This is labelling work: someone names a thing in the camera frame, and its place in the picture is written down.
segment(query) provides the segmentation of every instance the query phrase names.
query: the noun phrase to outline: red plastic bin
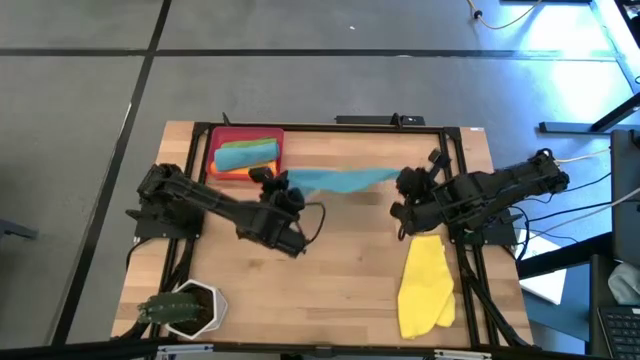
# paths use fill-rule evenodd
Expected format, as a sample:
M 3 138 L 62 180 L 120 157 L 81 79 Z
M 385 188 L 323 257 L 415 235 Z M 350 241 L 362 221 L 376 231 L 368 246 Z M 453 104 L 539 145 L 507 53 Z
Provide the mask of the red plastic bin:
M 278 158 L 276 159 L 276 174 L 280 174 L 282 165 L 282 153 L 284 152 L 284 130 L 280 128 L 265 127 L 233 127 L 218 126 L 213 129 L 211 134 L 211 146 L 209 147 L 209 155 L 207 157 L 207 173 L 216 180 L 251 180 L 249 175 L 244 174 L 228 174 L 224 172 L 211 172 L 211 163 L 215 161 L 215 153 L 222 144 L 232 141 L 249 141 L 261 138 L 275 138 L 278 143 Z

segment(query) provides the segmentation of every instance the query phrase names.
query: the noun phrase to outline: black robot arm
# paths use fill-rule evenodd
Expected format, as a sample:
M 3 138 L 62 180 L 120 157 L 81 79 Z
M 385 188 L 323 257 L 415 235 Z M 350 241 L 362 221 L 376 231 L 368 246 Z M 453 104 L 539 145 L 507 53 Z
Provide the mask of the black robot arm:
M 435 158 L 447 163 L 442 156 L 438 153 Z M 439 170 L 437 161 L 434 168 Z M 500 211 L 526 197 L 562 192 L 569 183 L 569 176 L 558 168 L 548 149 L 494 173 L 460 174 L 441 185 L 432 180 L 434 176 L 420 175 L 425 173 L 422 168 L 405 168 L 396 180 L 405 197 L 403 204 L 396 202 L 391 207 L 391 215 L 402 223 L 399 237 L 429 231 L 442 223 L 474 231 L 491 224 Z
M 297 224 L 304 197 L 296 188 L 287 189 L 286 172 L 274 178 L 268 169 L 253 169 L 252 179 L 262 183 L 260 201 L 238 201 L 224 193 L 186 177 L 177 165 L 153 165 L 138 187 L 142 210 L 129 210 L 136 218 L 153 217 L 160 222 L 175 222 L 182 209 L 197 207 L 215 213 L 236 225 L 238 237 L 296 257 L 309 241 Z

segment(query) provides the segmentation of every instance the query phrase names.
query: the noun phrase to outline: green plant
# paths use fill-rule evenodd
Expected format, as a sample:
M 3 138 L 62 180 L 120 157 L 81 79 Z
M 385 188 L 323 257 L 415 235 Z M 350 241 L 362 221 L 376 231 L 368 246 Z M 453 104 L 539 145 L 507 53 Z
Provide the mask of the green plant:
M 196 320 L 198 312 L 202 309 L 196 297 L 189 293 L 160 293 L 138 305 L 138 322 L 175 324 Z

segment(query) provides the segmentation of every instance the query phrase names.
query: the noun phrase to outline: yellow cloth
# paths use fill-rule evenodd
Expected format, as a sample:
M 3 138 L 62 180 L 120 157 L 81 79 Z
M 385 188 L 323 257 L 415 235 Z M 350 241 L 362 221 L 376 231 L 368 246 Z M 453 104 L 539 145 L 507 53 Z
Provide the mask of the yellow cloth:
M 455 308 L 453 279 L 440 236 L 414 237 L 398 292 L 398 322 L 402 338 L 424 335 L 435 324 L 451 326 Z

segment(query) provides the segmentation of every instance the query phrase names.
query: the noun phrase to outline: wooden table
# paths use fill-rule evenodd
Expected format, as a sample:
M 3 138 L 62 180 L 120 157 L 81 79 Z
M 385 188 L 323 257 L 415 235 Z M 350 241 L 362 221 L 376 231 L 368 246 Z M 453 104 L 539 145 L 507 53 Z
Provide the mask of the wooden table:
M 156 161 L 184 167 L 192 128 L 192 122 L 167 123 Z M 468 171 L 492 171 L 484 130 L 462 128 L 461 132 Z M 283 167 L 429 167 L 427 157 L 436 147 L 437 136 L 425 134 L 292 131 L 285 134 Z M 449 153 L 455 175 L 458 167 L 452 144 Z M 196 165 L 194 174 L 198 174 L 198 168 Z M 250 182 L 213 181 L 210 186 L 242 200 L 257 199 L 260 192 Z M 450 328 L 436 326 L 415 340 L 400 337 L 396 296 L 410 239 L 397 240 L 399 224 L 389 215 L 390 205 L 399 199 L 393 181 L 360 193 L 314 196 L 314 201 L 325 203 L 327 218 L 307 254 L 297 259 L 238 240 L 233 223 L 207 214 L 203 234 L 196 243 L 191 277 L 220 288 L 229 311 L 220 329 L 205 333 L 200 340 L 468 348 L 456 254 L 444 226 L 431 233 L 440 235 L 445 244 L 455 283 L 456 319 Z M 301 215 L 303 229 L 312 234 L 320 211 L 309 208 Z M 167 243 L 166 239 L 154 239 L 133 254 L 112 330 L 114 336 L 134 323 L 136 305 L 158 291 Z M 532 342 L 513 259 L 498 246 L 485 246 L 483 251 L 494 302 L 518 334 Z M 484 314 L 477 299 L 475 311 L 480 339 L 487 343 Z

